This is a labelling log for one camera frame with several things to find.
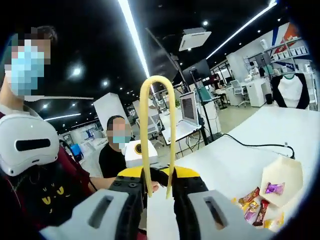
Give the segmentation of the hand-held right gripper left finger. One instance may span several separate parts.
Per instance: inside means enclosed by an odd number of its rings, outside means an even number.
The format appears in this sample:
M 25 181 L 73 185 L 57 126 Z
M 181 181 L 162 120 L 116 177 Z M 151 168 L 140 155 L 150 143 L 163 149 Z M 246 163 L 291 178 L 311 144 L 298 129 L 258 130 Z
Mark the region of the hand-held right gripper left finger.
M 110 189 L 77 205 L 71 218 L 40 231 L 46 240 L 137 240 L 145 193 L 142 167 L 126 168 Z

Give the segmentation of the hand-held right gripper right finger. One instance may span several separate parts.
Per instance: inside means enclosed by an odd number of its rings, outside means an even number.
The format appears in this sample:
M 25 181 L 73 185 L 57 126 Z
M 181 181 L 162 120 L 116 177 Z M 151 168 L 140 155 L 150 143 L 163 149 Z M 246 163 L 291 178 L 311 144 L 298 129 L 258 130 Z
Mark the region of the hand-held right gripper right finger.
M 172 173 L 174 213 L 182 240 L 270 240 L 272 231 L 255 228 L 243 211 L 217 190 L 208 190 L 200 175 L 176 166 Z

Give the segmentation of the person's left hand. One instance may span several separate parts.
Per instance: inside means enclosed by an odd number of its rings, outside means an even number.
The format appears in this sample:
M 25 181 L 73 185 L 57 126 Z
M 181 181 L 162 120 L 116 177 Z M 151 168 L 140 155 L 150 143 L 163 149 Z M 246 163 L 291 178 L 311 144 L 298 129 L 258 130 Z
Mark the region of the person's left hand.
M 151 167 L 150 177 L 152 192 L 156 192 L 159 187 L 167 187 L 169 181 L 169 166 L 162 166 L 160 168 Z

